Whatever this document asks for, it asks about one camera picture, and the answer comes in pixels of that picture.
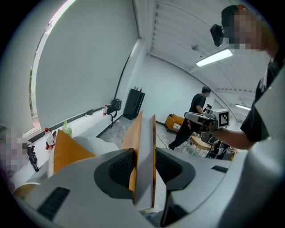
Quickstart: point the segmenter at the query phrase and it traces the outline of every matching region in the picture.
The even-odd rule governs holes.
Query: ceiling light
[[[250,108],[249,108],[249,107],[247,107],[247,106],[244,106],[244,105],[238,105],[238,104],[236,104],[236,106],[237,106],[237,107],[239,107],[239,108],[246,109],[246,110],[249,110],[249,111],[250,111]]]
[[[203,60],[200,60],[199,62],[196,63],[196,65],[199,67],[205,66],[211,62],[215,62],[215,61],[218,61],[218,60],[230,57],[230,56],[232,56],[232,52],[229,48],[226,48],[222,51],[219,51],[215,54],[212,54],[211,56],[209,56]]]

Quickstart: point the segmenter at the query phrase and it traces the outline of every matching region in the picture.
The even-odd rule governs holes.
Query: cable
[[[159,137],[159,135],[156,133],[156,135],[158,136],[158,138],[160,139],[160,141],[165,145],[165,143],[161,140],[161,138]]]

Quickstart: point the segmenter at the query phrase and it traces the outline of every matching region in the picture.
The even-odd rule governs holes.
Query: water bottle
[[[46,138],[47,143],[50,146],[54,146],[53,135],[52,135],[52,133],[49,131],[49,129],[47,127],[45,128],[45,138]]]
[[[105,105],[104,109],[103,109],[103,116],[106,116],[107,113],[107,105]]]

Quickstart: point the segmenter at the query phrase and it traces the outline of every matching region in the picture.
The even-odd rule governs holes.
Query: curved ceiling
[[[233,57],[198,67],[196,62],[228,47],[216,47],[210,34],[213,24],[221,24],[221,11],[236,0],[157,0],[154,12],[148,7],[151,26],[149,54],[187,71],[212,90],[243,122],[251,107],[258,81],[265,74],[269,58],[261,52],[235,50]]]

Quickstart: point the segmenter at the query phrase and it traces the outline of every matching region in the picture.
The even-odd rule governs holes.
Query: striped cushion
[[[180,128],[181,128],[181,125],[178,123],[175,123],[171,130],[179,130]]]

